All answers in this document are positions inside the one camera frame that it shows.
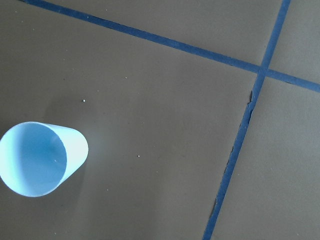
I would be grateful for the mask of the light blue cup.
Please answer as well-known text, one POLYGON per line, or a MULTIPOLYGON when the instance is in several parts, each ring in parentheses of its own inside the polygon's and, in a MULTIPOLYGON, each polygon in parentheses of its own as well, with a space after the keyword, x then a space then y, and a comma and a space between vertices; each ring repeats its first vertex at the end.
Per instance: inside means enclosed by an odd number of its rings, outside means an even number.
POLYGON ((89 146, 73 128, 22 122, 0 140, 0 177, 15 193, 42 197, 57 189, 86 161, 89 146))

